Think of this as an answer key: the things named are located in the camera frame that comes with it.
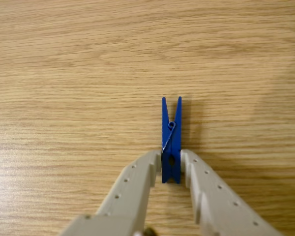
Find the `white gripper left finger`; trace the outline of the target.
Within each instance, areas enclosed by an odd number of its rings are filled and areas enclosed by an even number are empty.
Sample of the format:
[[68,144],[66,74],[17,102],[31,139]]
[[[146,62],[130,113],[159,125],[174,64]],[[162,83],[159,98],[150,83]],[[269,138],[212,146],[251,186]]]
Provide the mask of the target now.
[[63,236],[135,236],[145,226],[150,188],[161,169],[161,152],[147,154],[127,165],[95,215],[80,215]]

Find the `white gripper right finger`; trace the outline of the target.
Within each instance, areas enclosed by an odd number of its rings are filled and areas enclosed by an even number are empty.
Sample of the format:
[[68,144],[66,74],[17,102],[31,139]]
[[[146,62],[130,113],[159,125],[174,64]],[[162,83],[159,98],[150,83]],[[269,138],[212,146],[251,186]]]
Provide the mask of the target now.
[[204,160],[183,149],[185,185],[203,236],[280,236]]

